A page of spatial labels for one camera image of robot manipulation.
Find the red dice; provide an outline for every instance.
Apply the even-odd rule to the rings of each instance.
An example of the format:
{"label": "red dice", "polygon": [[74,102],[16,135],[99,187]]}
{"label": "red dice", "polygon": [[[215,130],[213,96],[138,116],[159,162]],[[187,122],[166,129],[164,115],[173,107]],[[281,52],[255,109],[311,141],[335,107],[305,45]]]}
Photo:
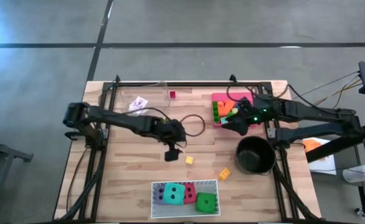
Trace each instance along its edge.
{"label": "red dice", "polygon": [[184,184],[184,186],[185,186],[184,204],[195,203],[196,192],[194,184]]}
{"label": "red dice", "polygon": [[176,98],[176,92],[170,91],[170,98],[175,99]]}

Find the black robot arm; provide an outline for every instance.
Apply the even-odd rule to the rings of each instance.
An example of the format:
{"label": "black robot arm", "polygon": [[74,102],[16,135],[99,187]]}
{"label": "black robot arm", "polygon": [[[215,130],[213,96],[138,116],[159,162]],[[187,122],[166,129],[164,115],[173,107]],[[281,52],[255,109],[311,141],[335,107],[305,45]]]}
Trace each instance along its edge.
{"label": "black robot arm", "polygon": [[89,146],[101,146],[103,134],[92,123],[105,123],[122,128],[127,128],[133,133],[147,138],[154,138],[169,146],[165,153],[165,161],[178,159],[181,152],[174,145],[186,141],[186,133],[182,124],[176,120],[165,120],[156,116],[128,116],[123,113],[114,113],[90,106],[87,103],[71,103],[64,118],[64,124],[79,130],[79,135],[85,136]]}
{"label": "black robot arm", "polygon": [[353,110],[318,108],[270,95],[256,95],[253,105],[246,98],[241,99],[237,104],[238,113],[228,117],[228,123],[223,124],[222,127],[237,131],[242,136],[247,134],[250,125],[274,119],[288,123],[301,120],[328,122],[306,128],[269,129],[268,137],[272,138],[277,146],[284,148],[289,148],[290,143],[297,139],[327,134],[353,137],[360,135],[363,131]]}

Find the yellow block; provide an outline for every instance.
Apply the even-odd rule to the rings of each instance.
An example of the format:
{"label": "yellow block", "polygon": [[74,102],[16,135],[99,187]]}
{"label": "yellow block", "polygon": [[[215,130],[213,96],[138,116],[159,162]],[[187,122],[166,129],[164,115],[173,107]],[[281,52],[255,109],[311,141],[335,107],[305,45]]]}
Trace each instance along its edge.
{"label": "yellow block", "polygon": [[228,175],[230,175],[230,173],[231,171],[228,168],[222,170],[221,173],[219,174],[220,180],[225,180],[228,177]]}
{"label": "yellow block", "polygon": [[194,162],[194,158],[192,158],[191,156],[187,156],[187,159],[185,160],[185,163],[192,164],[193,162]]}

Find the black pot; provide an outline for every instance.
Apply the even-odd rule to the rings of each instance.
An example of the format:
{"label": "black pot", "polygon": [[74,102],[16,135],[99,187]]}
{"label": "black pot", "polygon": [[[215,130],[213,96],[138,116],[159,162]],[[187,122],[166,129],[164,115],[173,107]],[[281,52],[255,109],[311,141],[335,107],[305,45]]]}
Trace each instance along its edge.
{"label": "black pot", "polygon": [[265,139],[250,136],[238,143],[235,165],[245,174],[268,174],[276,161],[275,152]]}

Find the gray floor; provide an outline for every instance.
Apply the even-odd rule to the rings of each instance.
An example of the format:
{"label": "gray floor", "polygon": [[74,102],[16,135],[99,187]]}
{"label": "gray floor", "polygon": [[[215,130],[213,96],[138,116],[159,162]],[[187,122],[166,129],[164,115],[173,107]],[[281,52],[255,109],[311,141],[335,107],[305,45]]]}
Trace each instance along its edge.
{"label": "gray floor", "polygon": [[[0,43],[94,43],[106,4],[2,0]],[[365,42],[365,0],[116,0],[104,42]],[[34,153],[31,163],[12,165],[0,223],[52,218],[70,146],[62,118],[69,102],[81,100],[93,52],[0,49],[0,142]],[[226,80],[233,73],[241,80],[288,80],[304,92],[356,71],[360,60],[365,48],[102,49],[94,80],[116,74],[123,80]],[[316,101],[348,80],[306,98]],[[339,106],[357,110],[365,124],[365,97],[356,90]],[[353,213],[360,206],[357,188],[314,180],[325,218],[365,223]]]}

